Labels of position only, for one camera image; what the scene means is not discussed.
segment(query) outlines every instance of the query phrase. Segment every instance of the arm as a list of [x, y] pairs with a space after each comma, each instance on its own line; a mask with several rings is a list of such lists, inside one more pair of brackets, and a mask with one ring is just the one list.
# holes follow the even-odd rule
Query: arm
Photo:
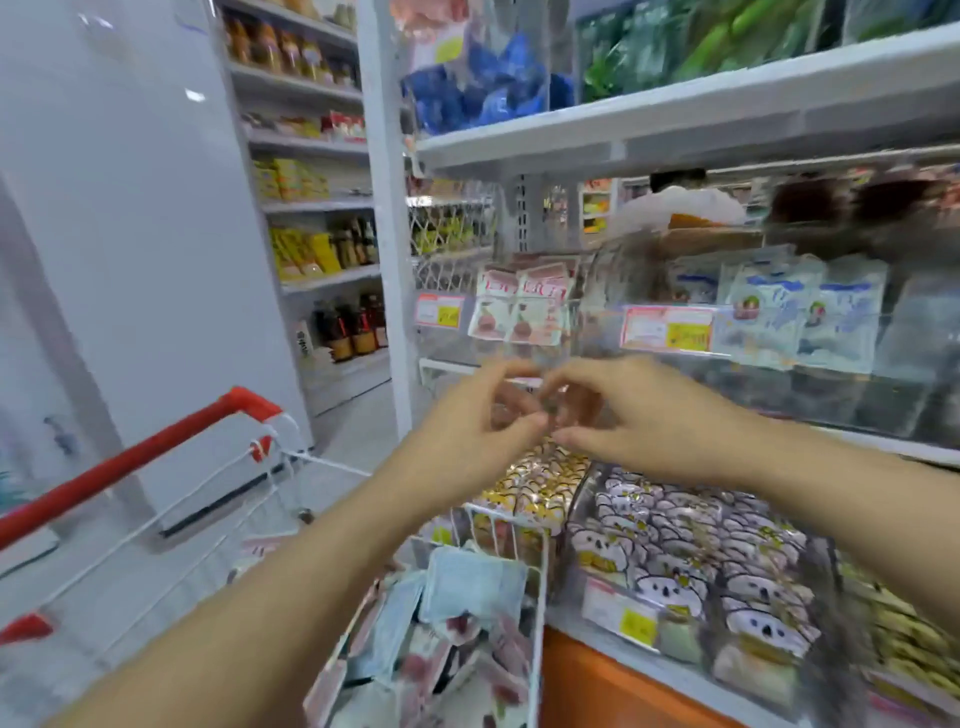
[[[495, 362], [465, 377], [373, 477], [50, 725], [302, 723], [307, 691], [403, 540], [494, 482], [546, 433], [536, 400], [503, 383], [536, 373]], [[495, 400], [525, 416], [492, 431]]]
[[[561, 444], [666, 482], [764, 497], [960, 633], [955, 474], [761, 417], [652, 359], [573, 359], [541, 395], [564, 385]], [[601, 399], [617, 419], [610, 429], [592, 426]]]

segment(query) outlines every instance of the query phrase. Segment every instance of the green vegetable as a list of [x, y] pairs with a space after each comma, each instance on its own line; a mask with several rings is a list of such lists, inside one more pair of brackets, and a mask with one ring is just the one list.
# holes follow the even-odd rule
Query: green vegetable
[[796, 7], [795, 0], [755, 0], [750, 7], [733, 19], [730, 26], [731, 33], [734, 38], [744, 37], [757, 23], [763, 20], [768, 12], [773, 10], [785, 12], [788, 10], [792, 14]]
[[694, 49], [684, 64], [677, 70], [674, 78], [676, 81], [686, 81], [703, 76], [708, 68], [715, 64], [715, 59], [721, 58], [726, 48], [730, 45], [730, 26], [727, 23], [720, 23], [713, 27], [709, 33], [700, 41], [700, 45]]

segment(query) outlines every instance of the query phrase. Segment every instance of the hand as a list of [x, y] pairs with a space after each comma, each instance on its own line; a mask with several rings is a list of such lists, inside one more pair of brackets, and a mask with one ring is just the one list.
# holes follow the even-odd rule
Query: hand
[[531, 361], [498, 359], [464, 376], [407, 435], [382, 472], [410, 482], [414, 497], [433, 513], [491, 488], [549, 429], [537, 398], [504, 381], [539, 375]]
[[[757, 454], [782, 423], [762, 418], [650, 357], [571, 359], [539, 395], [560, 394], [554, 439], [665, 482], [749, 488]], [[616, 417], [595, 426], [603, 400]]]

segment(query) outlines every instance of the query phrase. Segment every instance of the light blue package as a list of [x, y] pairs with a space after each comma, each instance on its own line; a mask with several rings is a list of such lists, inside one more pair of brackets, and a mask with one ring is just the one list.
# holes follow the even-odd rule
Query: light blue package
[[348, 680], [391, 678], [394, 663], [420, 603], [426, 578], [426, 571], [410, 571], [394, 584], [373, 624], [373, 633], [366, 647], [347, 663]]
[[526, 583], [522, 562], [442, 546], [430, 554], [420, 619], [435, 622], [464, 613], [496, 619], [502, 613], [519, 621]]

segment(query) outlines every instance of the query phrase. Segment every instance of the price tag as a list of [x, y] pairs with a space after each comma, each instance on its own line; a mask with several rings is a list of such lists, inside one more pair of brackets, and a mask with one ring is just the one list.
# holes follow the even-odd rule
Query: price tag
[[653, 649], [657, 642], [657, 610], [618, 592], [602, 579], [587, 580], [581, 614], [644, 647]]
[[417, 297], [414, 323], [424, 327], [460, 328], [460, 314], [463, 310], [463, 296], [421, 293]]
[[652, 647], [657, 640], [657, 620], [626, 608], [620, 620], [620, 634]]
[[632, 305], [624, 311], [620, 348], [641, 352], [709, 352], [712, 308]]

